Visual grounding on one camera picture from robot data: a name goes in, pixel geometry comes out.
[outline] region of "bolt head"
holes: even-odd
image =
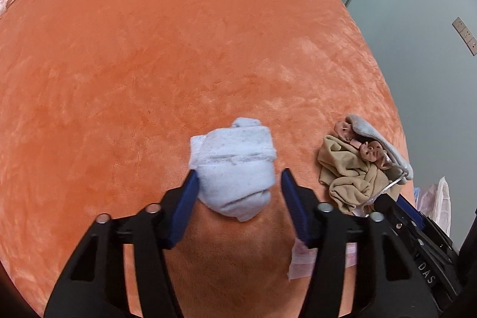
[[[329,203],[319,203],[318,204],[318,210],[323,212],[323,213],[332,212],[333,209],[334,209],[334,206],[329,204]]]
[[[161,210],[161,205],[152,203],[146,206],[146,212],[148,213],[157,213]]]
[[[111,220],[111,216],[109,216],[108,213],[102,213],[96,217],[98,224],[106,224],[109,220]]]
[[[369,217],[371,218],[371,220],[379,223],[381,222],[382,220],[385,219],[385,215],[383,215],[382,213],[379,213],[379,212],[373,212],[369,215]]]

